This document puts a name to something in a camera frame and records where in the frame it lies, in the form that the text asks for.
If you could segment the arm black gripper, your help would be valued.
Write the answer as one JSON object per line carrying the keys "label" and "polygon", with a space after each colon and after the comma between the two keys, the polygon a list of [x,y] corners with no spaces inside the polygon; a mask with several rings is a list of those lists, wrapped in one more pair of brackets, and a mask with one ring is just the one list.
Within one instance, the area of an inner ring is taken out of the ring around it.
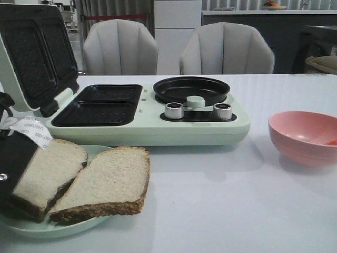
{"label": "arm black gripper", "polygon": [[[1,119],[4,112],[5,120],[13,116],[10,107],[14,104],[9,94],[1,92]],[[26,135],[7,129],[1,130],[1,204],[9,199],[38,149]]]}

